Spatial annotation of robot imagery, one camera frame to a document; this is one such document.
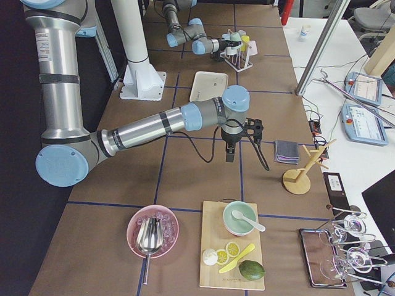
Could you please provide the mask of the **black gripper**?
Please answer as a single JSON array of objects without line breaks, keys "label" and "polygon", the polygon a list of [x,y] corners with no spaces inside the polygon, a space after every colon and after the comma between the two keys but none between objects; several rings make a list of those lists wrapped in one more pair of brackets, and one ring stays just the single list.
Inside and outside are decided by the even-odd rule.
[{"label": "black gripper", "polygon": [[260,119],[247,118],[243,123],[229,118],[221,127],[221,137],[226,142],[226,162],[234,162],[235,143],[242,137],[253,137],[255,144],[262,140],[263,124]]},{"label": "black gripper", "polygon": [[210,53],[210,58],[217,62],[223,62],[225,59],[220,56],[227,47],[229,48],[240,48],[243,45],[242,41],[232,41],[227,39],[215,39],[212,38],[211,42],[213,44],[213,50]]}]

